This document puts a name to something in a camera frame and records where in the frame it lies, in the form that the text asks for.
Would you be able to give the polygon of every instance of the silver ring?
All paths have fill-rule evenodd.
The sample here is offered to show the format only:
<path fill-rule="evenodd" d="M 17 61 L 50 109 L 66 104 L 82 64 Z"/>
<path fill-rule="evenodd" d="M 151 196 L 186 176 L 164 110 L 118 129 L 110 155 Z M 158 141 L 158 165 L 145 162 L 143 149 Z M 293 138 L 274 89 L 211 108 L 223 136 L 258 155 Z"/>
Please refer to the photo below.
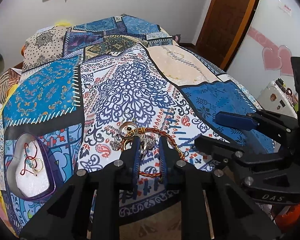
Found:
<path fill-rule="evenodd" d="M 126 127 L 126 126 L 128 126 L 128 125 L 132 125 L 133 127 L 135 127 L 135 129 L 134 129 L 135 132 L 134 132 L 131 136 L 124 136 L 124 135 L 121 134 L 121 133 L 122 133 L 122 130 L 123 130 L 124 127 Z M 121 137 L 122 139 L 125 139 L 125 140 L 132 138 L 132 137 L 135 136 L 137 133 L 138 133 L 138 125 L 137 125 L 135 122 L 124 122 L 124 123 L 123 123 L 122 125 L 120 125 L 120 127 L 119 127 L 119 135 L 120 135 L 120 137 Z"/>

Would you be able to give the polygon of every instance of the white foam padding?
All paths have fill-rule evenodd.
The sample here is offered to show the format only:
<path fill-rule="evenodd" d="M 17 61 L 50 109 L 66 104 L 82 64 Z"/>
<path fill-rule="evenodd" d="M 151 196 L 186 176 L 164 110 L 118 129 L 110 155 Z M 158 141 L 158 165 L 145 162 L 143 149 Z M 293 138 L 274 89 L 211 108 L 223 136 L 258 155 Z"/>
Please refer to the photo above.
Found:
<path fill-rule="evenodd" d="M 37 176 L 35 176 L 32 173 L 28 172 L 28 171 L 33 172 L 33 170 L 32 170 L 32 168 L 29 167 L 28 164 L 26 164 L 26 169 L 28 171 L 26 171 L 26 173 L 22 176 L 20 174 L 20 172 L 24 168 L 24 165 L 25 165 L 24 163 L 25 163 L 25 158 L 26 158 L 24 156 L 25 154 L 22 154 L 22 157 L 20 158 L 20 163 L 18 164 L 18 167 L 16 170 L 17 186 L 22 191 L 22 193 L 27 197 L 37 196 L 49 188 L 49 180 L 48 180 L 48 176 L 47 176 L 46 167 L 44 165 L 40 147 L 36 140 L 29 143 L 30 151 L 28 153 L 28 156 L 35 155 L 36 148 L 35 148 L 34 144 L 36 145 L 36 147 L 38 149 L 36 158 L 40 158 L 42 160 L 42 163 L 37 160 L 38 169 L 41 168 L 42 164 L 43 164 L 43 169 L 37 173 Z"/>

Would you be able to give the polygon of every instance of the bedspread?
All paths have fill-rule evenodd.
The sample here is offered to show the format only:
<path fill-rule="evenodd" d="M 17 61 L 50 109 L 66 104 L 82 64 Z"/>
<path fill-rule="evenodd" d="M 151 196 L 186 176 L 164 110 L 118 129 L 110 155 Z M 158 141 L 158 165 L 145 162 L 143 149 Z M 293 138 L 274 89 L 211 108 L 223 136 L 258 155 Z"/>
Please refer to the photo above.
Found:
<path fill-rule="evenodd" d="M 49 147 L 63 182 L 77 169 L 92 172 L 119 159 L 121 152 L 110 142 L 125 113 L 139 126 L 170 134 L 186 161 L 205 171 L 219 162 L 193 147 L 201 134 L 261 154 L 274 149 L 274 142 L 261 133 L 214 123 L 219 111 L 247 114 L 261 108 L 242 85 L 199 55 L 173 45 L 160 26 L 129 15 L 55 26 L 27 39 L 20 83 L 0 119 L 0 190 L 17 234 L 44 204 L 18 198 L 5 178 L 16 140 L 24 132 Z M 140 166 L 146 173 L 159 172 L 158 137 L 153 136 L 155 147 Z M 135 190 L 120 192 L 119 200 L 121 225 L 142 221 L 122 226 L 123 239 L 129 230 L 129 239 L 137 239 L 180 229 L 175 213 L 162 222 L 164 228 L 144 220 L 147 211 L 162 214 L 179 201 L 178 191 L 166 191 L 158 178 L 140 176 Z"/>

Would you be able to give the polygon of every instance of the white label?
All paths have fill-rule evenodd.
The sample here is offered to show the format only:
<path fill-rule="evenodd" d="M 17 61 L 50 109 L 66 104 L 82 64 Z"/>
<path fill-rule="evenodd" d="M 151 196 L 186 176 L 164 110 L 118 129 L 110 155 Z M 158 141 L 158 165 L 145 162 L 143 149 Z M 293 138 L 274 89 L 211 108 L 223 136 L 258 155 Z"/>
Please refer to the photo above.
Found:
<path fill-rule="evenodd" d="M 291 8 L 279 0 L 279 8 L 291 16 Z"/>

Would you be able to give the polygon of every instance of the ring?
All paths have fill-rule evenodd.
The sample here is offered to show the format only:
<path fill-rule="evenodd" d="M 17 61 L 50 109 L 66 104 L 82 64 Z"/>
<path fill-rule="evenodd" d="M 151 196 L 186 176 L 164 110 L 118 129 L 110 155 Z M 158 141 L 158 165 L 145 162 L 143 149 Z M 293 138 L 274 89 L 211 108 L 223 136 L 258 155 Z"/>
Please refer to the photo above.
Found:
<path fill-rule="evenodd" d="M 121 133 L 122 133 L 122 130 L 123 130 L 123 128 L 124 127 L 126 127 L 126 126 L 128 126 L 128 125 L 132 125 L 133 127 L 135 127 L 135 129 L 134 130 L 132 130 L 133 131 L 133 134 L 130 134 L 129 133 L 129 136 L 123 136 Z M 135 123 L 135 122 L 124 122 L 122 125 L 120 125 L 120 127 L 119 127 L 119 135 L 120 135 L 120 137 L 122 138 L 122 139 L 124 139 L 124 140 L 128 140 L 128 139 L 130 139 L 130 138 L 132 138 L 133 136 L 135 136 L 136 134 L 137 134 L 137 132 L 138 132 L 138 125 Z"/>
<path fill-rule="evenodd" d="M 41 162 L 41 169 L 36 170 L 36 168 L 37 168 L 37 166 L 38 166 L 38 163 L 37 163 L 36 160 L 39 160 L 39 161 Z M 34 171 L 36 171 L 36 172 L 42 171 L 42 169 L 43 169 L 43 162 L 42 162 L 42 160 L 41 160 L 40 158 L 35 158 L 35 159 L 33 159 L 33 160 L 32 160 L 32 167 L 33 167 L 32 169 L 33 169 Z"/>

